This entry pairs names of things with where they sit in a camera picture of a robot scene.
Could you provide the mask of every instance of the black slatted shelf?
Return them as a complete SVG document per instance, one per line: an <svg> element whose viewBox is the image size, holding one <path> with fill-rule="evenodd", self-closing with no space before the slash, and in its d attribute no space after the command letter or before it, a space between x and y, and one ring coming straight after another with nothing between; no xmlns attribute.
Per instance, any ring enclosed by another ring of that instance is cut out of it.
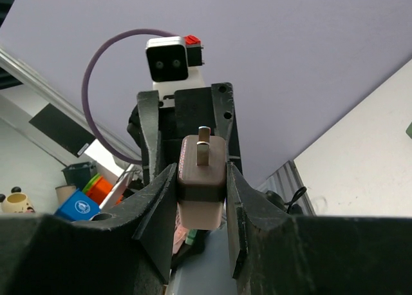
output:
<svg viewBox="0 0 412 295"><path fill-rule="evenodd" d="M7 13L13 5L14 0L0 0L0 27L6 19ZM0 90L18 86L21 82L0 68Z"/></svg>

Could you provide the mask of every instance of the orange container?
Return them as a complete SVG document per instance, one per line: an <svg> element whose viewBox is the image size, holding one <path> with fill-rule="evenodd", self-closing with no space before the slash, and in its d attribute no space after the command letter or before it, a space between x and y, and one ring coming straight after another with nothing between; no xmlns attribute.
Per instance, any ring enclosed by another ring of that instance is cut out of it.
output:
<svg viewBox="0 0 412 295"><path fill-rule="evenodd" d="M95 175L84 187L83 193L100 205L112 190L113 186L100 174Z"/></svg>

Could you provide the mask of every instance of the white logo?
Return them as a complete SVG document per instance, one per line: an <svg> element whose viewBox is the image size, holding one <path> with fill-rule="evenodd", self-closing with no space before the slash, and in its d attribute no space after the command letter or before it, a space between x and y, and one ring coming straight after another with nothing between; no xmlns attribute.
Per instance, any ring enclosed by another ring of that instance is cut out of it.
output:
<svg viewBox="0 0 412 295"><path fill-rule="evenodd" d="M79 213L86 214L90 212L90 205L83 200L78 200L75 208Z"/></svg>

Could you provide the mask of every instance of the camera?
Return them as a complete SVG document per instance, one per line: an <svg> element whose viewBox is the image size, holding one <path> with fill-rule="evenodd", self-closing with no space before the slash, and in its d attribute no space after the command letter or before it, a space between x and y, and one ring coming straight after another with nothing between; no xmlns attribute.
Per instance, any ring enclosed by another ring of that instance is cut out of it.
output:
<svg viewBox="0 0 412 295"><path fill-rule="evenodd" d="M146 57L155 82L184 81L189 76L183 37L150 39L146 45Z"/></svg>

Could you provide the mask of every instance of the metal prong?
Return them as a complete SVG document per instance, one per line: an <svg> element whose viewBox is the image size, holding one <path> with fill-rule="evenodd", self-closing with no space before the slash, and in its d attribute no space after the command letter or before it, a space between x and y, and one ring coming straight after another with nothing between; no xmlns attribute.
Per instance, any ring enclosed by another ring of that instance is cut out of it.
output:
<svg viewBox="0 0 412 295"><path fill-rule="evenodd" d="M209 143L197 142L198 160L196 165L208 166L209 165Z"/></svg>
<svg viewBox="0 0 412 295"><path fill-rule="evenodd" d="M199 141L210 142L211 141L211 129L207 126L199 127Z"/></svg>

